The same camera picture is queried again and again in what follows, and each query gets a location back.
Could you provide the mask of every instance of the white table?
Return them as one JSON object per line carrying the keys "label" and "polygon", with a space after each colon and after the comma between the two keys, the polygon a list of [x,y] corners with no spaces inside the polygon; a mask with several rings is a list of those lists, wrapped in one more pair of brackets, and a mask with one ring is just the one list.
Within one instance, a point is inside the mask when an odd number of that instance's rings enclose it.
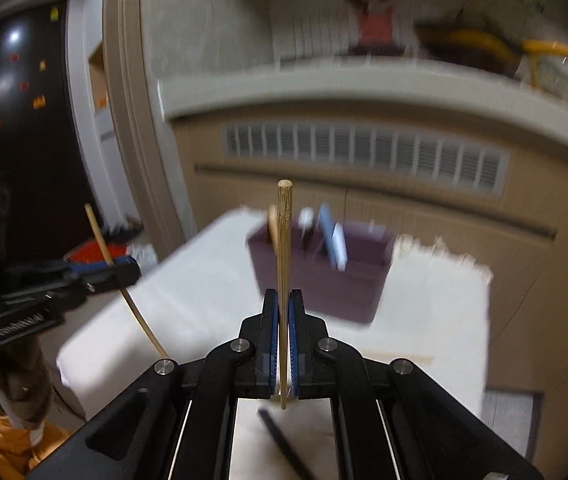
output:
{"label": "white table", "polygon": [[[263,295],[246,237],[263,221],[259,212],[228,212],[131,287],[147,323],[177,362],[205,357],[237,337],[245,317],[261,311]],[[322,316],[329,334],[365,357],[384,362],[411,358],[478,415],[488,352],[490,273],[471,258],[433,255],[419,244],[404,244],[396,253],[373,323]],[[157,358],[118,298],[62,346],[57,362],[62,380],[92,417]],[[336,478],[326,400],[290,402],[285,412],[270,401],[240,400],[231,478],[255,478],[257,471],[261,478],[295,477],[256,415],[261,403],[271,406],[315,474]]]}

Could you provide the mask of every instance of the purple storage box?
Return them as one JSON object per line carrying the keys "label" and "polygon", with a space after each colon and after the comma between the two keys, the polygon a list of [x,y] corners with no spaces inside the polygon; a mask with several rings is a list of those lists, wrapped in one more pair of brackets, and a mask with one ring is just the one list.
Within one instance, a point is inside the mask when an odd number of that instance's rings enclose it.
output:
{"label": "purple storage box", "polygon": [[[301,230],[293,227],[288,286],[302,289],[307,311],[371,323],[391,266],[395,236],[386,232],[369,235],[359,225],[347,223],[344,238],[349,261],[346,270],[340,272],[331,269],[319,229],[301,251]],[[277,258],[266,223],[247,243],[260,290],[277,288]]]}

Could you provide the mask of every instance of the dark door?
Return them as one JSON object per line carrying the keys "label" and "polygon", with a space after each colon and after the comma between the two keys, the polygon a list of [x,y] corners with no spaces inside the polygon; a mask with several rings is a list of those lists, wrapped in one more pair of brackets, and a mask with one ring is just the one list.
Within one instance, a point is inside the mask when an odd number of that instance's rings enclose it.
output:
{"label": "dark door", "polygon": [[91,192],[70,111],[66,2],[0,22],[0,170],[11,186],[9,263],[59,258],[87,240]]}

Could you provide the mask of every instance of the black cable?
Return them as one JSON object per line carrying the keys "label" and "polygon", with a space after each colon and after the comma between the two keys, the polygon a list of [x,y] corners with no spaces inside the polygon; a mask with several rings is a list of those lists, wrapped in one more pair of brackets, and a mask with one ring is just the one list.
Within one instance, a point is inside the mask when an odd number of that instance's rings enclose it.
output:
{"label": "black cable", "polygon": [[284,455],[284,458],[295,470],[298,476],[302,480],[316,480],[313,473],[311,473],[311,470],[306,466],[304,462],[302,462],[302,459],[295,452],[291,444],[289,444],[288,440],[286,440],[286,437],[282,433],[282,430],[280,430],[278,425],[272,419],[268,410],[266,410],[265,408],[260,408],[259,410],[257,410],[257,414],[262,419],[262,422],[264,423],[264,426],[266,426],[266,429],[269,431],[270,436],[273,437],[273,440],[275,441],[277,447],[280,448],[282,455]]}

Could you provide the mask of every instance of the vent grille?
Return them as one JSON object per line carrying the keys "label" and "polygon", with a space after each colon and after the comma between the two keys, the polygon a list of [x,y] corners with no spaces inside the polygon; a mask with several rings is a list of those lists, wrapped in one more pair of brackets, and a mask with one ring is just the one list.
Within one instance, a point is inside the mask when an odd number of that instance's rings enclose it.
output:
{"label": "vent grille", "polygon": [[451,187],[502,193],[509,153],[436,132],[356,124],[233,124],[222,131],[228,156],[294,158],[369,166]]}

